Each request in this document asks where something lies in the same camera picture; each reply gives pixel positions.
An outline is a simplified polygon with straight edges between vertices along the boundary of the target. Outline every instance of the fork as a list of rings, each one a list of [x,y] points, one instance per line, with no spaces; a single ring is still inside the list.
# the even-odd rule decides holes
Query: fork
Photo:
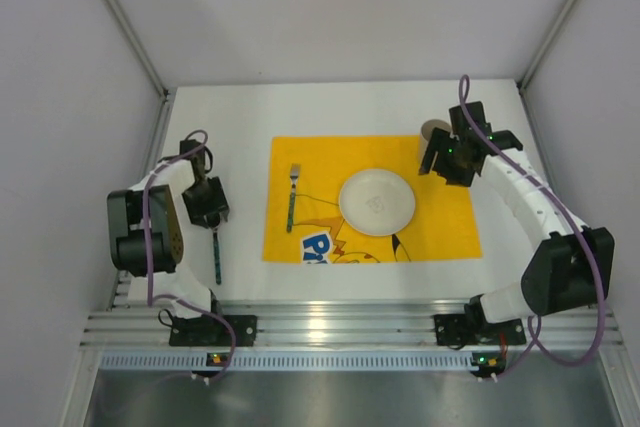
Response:
[[[298,183],[298,177],[300,177],[300,164],[291,164],[291,172],[289,172],[289,178],[291,179],[291,193],[289,194],[287,232],[291,232],[291,229],[293,228],[293,206],[296,203],[296,185]]]

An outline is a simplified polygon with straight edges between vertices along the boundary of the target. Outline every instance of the utensil handle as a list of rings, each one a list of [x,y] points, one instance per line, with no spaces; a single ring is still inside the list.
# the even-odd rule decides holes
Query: utensil handle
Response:
[[[296,188],[291,187],[291,193],[289,194],[289,214],[287,215],[287,232],[291,232],[293,228],[293,206],[296,203]]]
[[[216,266],[216,284],[222,284],[222,269],[220,266],[220,242],[218,242],[218,232],[213,231],[213,261]]]

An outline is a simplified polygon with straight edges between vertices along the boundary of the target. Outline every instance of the cable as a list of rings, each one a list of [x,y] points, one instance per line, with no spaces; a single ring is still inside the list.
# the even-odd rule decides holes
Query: cable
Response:
[[[169,322],[165,322],[162,319],[162,314],[167,314],[167,316],[169,317]],[[169,327],[170,329],[173,328],[173,315],[171,314],[171,312],[169,312],[169,309],[161,309],[158,311],[158,322],[160,322],[160,324],[164,325],[165,327]]]
[[[533,317],[529,317],[527,320],[527,327],[529,329],[529,334],[531,335],[531,342],[524,350],[522,355],[513,363],[508,370],[505,370],[500,376],[505,375],[507,372],[513,369],[516,365],[518,365],[524,357],[531,351],[531,348],[536,345],[547,357],[549,357],[554,362],[557,362],[560,365],[564,365],[566,367],[578,367],[589,362],[598,351],[600,344],[602,342],[602,338],[604,337],[604,327],[605,327],[605,299],[604,299],[604,287],[602,285],[602,278],[600,277],[600,271],[598,270],[598,263],[589,248],[589,244],[587,244],[586,239],[582,235],[580,228],[576,225],[573,217],[569,214],[568,210],[564,206],[564,204],[556,197],[556,195],[551,192],[547,187],[545,187],[540,181],[536,178],[530,176],[525,169],[523,169],[520,164],[515,162],[511,157],[506,155],[502,150],[498,148],[489,138],[482,132],[478,124],[475,123],[471,114],[469,113],[469,109],[467,108],[467,97],[469,96],[469,88],[471,81],[469,80],[468,75],[463,75],[460,78],[460,82],[458,84],[458,97],[460,100],[460,107],[462,108],[462,113],[464,114],[465,119],[469,123],[471,129],[475,132],[482,142],[484,142],[495,154],[499,155],[502,160],[504,160],[510,167],[512,167],[516,172],[520,175],[524,176],[529,182],[531,182],[537,189],[539,189],[548,199],[549,201],[558,209],[560,214],[564,217],[567,224],[573,231],[580,244],[580,247],[584,251],[584,255],[589,263],[589,267],[591,268],[591,273],[593,274],[593,281],[596,289],[596,298],[598,301],[598,323],[596,327],[596,333],[593,338],[593,342],[591,346],[587,350],[587,352],[577,360],[568,360],[562,357],[558,357],[555,354],[551,353],[541,342],[539,339],[540,330],[542,328],[542,319],[538,316],[538,326],[536,332],[533,331]]]
[[[473,340],[474,338],[474,334],[473,331],[467,327],[465,327],[464,325],[460,325],[458,323],[455,323],[453,325],[450,325],[450,327],[452,327],[451,330],[453,330],[452,334],[456,335],[457,337],[460,339],[460,343],[458,344],[444,344],[445,347],[448,347],[451,350],[462,350],[464,349],[467,344]]]
[[[207,157],[207,159],[209,159],[209,168],[207,169],[206,166],[204,168],[204,173],[208,174],[213,170],[213,153],[211,152],[209,147],[204,148],[204,155]]]
[[[190,151],[188,151],[188,152],[186,152],[184,154],[181,154],[181,155],[177,155],[177,156],[169,159],[166,163],[164,163],[164,164],[160,165],[159,167],[157,167],[149,175],[149,179],[147,180],[147,183],[145,184],[144,190],[142,192],[142,229],[144,231],[144,244],[145,244],[145,253],[146,253],[146,258],[147,258],[147,305],[149,307],[152,307],[153,304],[156,301],[160,300],[160,299],[173,300],[173,301],[177,302],[178,304],[182,305],[183,307],[186,307],[187,309],[193,310],[194,312],[198,312],[201,315],[206,315],[208,317],[211,317],[212,319],[216,320],[217,322],[220,322],[229,331],[229,335],[231,337],[231,347],[229,349],[229,357],[228,357],[227,362],[225,363],[225,365],[222,367],[222,369],[220,371],[218,371],[218,374],[211,379],[211,382],[214,382],[214,381],[217,381],[220,377],[222,377],[224,375],[224,373],[227,371],[227,369],[231,365],[231,360],[232,360],[233,354],[235,353],[235,350],[236,350],[236,334],[235,334],[235,332],[233,330],[233,327],[231,327],[229,322],[227,322],[222,316],[216,315],[216,314],[214,314],[212,312],[209,312],[207,310],[203,310],[203,309],[201,309],[199,307],[196,307],[195,305],[192,305],[192,304],[188,303],[187,301],[185,301],[183,299],[180,299],[179,297],[176,297],[175,295],[161,294],[161,295],[156,295],[155,297],[153,295],[153,247],[152,247],[152,244],[151,244],[151,223],[150,223],[150,219],[149,219],[149,190],[151,189],[151,186],[153,185],[153,182],[158,177],[160,172],[165,170],[167,167],[169,167],[170,165],[175,164],[176,162],[178,162],[180,160],[184,160],[184,159],[186,159],[188,157],[191,157],[192,155],[198,153],[202,149],[205,149],[205,152],[207,152],[209,150],[205,146],[205,144],[209,140],[209,135],[202,129],[194,130],[189,135],[187,135],[185,140],[189,140],[191,137],[193,137],[196,134],[202,134],[204,136],[204,139],[202,140],[202,142],[197,147],[191,149]],[[211,154],[209,160],[210,160],[209,170],[211,170],[211,168],[213,168],[213,155],[212,154]]]
[[[509,352],[509,344],[507,343],[507,336],[504,332],[500,332],[500,355],[503,360],[507,360],[507,353]]]
[[[339,204],[336,204],[335,202],[329,202],[328,200],[322,200],[322,199],[319,199],[317,197],[313,197],[313,196],[308,195],[308,194],[298,194],[298,193],[296,193],[296,197],[308,197],[308,198],[310,198],[312,200],[315,200],[317,202],[324,202],[325,204],[335,205],[336,207],[339,205]]]
[[[224,375],[229,370],[229,367],[231,367],[231,360],[233,359],[233,355],[235,354],[235,351],[236,351],[237,338],[236,338],[236,333],[233,330],[233,327],[231,327],[229,322],[227,322],[224,319],[224,317],[221,317],[221,316],[216,315],[216,314],[214,314],[212,312],[208,312],[206,310],[200,309],[199,307],[196,307],[195,305],[192,305],[192,304],[180,299],[179,297],[176,297],[175,295],[171,295],[171,294],[156,295],[155,297],[153,297],[153,302],[156,302],[156,301],[162,300],[162,299],[174,300],[178,304],[182,305],[183,307],[186,307],[187,309],[191,309],[194,312],[198,312],[198,313],[200,313],[202,315],[207,315],[207,316],[215,319],[216,321],[220,322],[229,331],[229,335],[231,336],[231,347],[229,348],[229,356],[227,357],[227,361],[224,363],[222,368],[220,370],[218,370],[217,373],[213,377],[208,377],[205,380],[205,382],[207,382],[207,385],[211,385],[214,382],[220,381],[220,379],[222,377],[224,377]],[[163,312],[169,313],[166,309],[160,310],[158,312],[158,320],[160,321],[160,323],[162,325],[167,326],[167,327],[171,327],[171,325],[165,323],[162,320],[161,314]],[[172,379],[175,379],[175,378],[180,378],[180,377],[188,377],[188,376],[191,376],[191,375],[192,374],[189,373],[189,372],[177,372],[177,373],[172,373],[172,374],[168,374],[168,375],[166,375],[164,377],[161,377],[161,378],[153,381],[151,384],[145,386],[143,389],[141,389],[141,391],[137,395],[135,395],[134,400],[128,402],[124,406],[119,407],[117,409],[109,409],[109,408],[106,407],[105,400],[104,400],[104,392],[103,392],[103,390],[100,390],[98,392],[99,402],[100,402],[100,409],[102,410],[102,412],[107,417],[117,417],[117,416],[121,415],[123,412],[127,411],[133,404],[135,404],[138,400],[140,400],[141,397],[143,397],[145,395],[148,395],[149,393],[151,393],[151,391],[153,391],[153,389],[155,389],[158,385],[163,384],[165,381],[172,380]]]
[[[185,152],[184,154],[177,155],[169,159],[167,163],[157,167],[149,175],[147,183],[144,184],[144,190],[142,191],[142,230],[144,232],[144,248],[147,258],[147,305],[149,307],[153,305],[153,247],[151,244],[151,222],[149,220],[149,190],[151,189],[153,182],[156,180],[160,172],[165,170],[170,165],[173,165],[180,160],[191,157],[192,155],[204,149],[205,144],[209,140],[209,134],[207,134],[202,129],[198,129],[187,135],[185,140],[189,140],[195,134],[202,134],[204,136],[202,142],[197,147],[189,150],[188,152]]]

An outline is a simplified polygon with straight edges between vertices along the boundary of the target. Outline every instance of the white wall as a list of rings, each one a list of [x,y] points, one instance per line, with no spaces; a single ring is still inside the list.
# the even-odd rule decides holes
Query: white wall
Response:
[[[640,0],[583,0],[529,103],[558,190],[616,239],[610,304],[640,372]]]
[[[517,78],[563,0],[121,0],[170,86]]]
[[[158,98],[101,0],[0,0],[0,425],[52,426]]]

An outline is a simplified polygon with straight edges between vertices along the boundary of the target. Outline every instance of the yellow placemat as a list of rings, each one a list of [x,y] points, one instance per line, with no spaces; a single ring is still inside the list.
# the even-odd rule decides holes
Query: yellow placemat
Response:
[[[276,137],[271,146],[263,259],[292,263],[366,263],[482,257],[468,189],[436,174],[418,175],[418,136]],[[292,164],[300,164],[294,226],[287,233]],[[342,184],[364,169],[404,178],[416,212],[396,235],[370,237],[340,215]]]

